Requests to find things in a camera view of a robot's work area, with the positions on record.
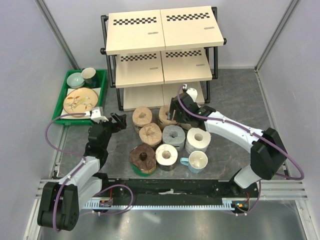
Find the tan roll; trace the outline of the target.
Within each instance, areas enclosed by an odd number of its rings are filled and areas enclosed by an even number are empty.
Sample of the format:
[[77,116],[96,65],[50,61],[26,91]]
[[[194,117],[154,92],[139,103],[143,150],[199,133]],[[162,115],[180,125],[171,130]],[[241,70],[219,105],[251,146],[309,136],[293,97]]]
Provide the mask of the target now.
[[153,119],[153,114],[148,107],[139,106],[132,114],[132,121],[135,128],[142,128],[147,124],[150,124]]
[[169,125],[178,125],[178,123],[175,120],[168,120],[168,114],[170,111],[170,106],[169,105],[163,105],[159,109],[158,113],[158,126],[160,129],[163,131],[165,127]]
[[156,123],[149,123],[139,130],[139,137],[143,143],[154,148],[162,141],[162,131]]

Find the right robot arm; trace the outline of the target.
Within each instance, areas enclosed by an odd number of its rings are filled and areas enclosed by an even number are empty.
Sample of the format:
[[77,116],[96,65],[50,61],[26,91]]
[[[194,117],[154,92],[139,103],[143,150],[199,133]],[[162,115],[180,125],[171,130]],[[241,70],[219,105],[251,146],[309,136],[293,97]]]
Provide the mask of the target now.
[[250,154],[250,164],[236,172],[229,184],[235,197],[242,196],[254,182],[271,180],[286,160],[287,150],[275,129],[246,126],[210,106],[199,106],[186,92],[171,99],[168,118],[224,137]]

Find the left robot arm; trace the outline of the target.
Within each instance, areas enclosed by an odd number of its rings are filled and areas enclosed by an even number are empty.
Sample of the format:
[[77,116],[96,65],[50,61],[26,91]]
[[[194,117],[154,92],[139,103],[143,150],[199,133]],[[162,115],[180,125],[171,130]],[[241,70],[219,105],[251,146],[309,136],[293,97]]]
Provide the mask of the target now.
[[73,230],[82,207],[94,195],[104,197],[109,193],[109,183],[95,174],[106,163],[112,134],[127,127],[125,114],[112,113],[106,117],[100,107],[85,112],[84,116],[89,116],[93,124],[88,129],[85,152],[79,155],[80,163],[59,181],[48,181],[41,194],[37,224],[57,232]]

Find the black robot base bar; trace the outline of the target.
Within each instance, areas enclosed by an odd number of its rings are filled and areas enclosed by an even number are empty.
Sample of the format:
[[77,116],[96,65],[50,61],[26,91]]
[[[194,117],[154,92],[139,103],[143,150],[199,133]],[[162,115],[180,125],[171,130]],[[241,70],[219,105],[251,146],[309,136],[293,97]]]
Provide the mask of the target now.
[[200,206],[221,205],[223,199],[253,199],[258,196],[258,185],[251,184],[242,189],[234,183],[213,179],[152,179],[152,178],[110,178],[102,182],[102,188],[117,185],[112,192],[107,190],[100,197],[112,197],[114,206]]

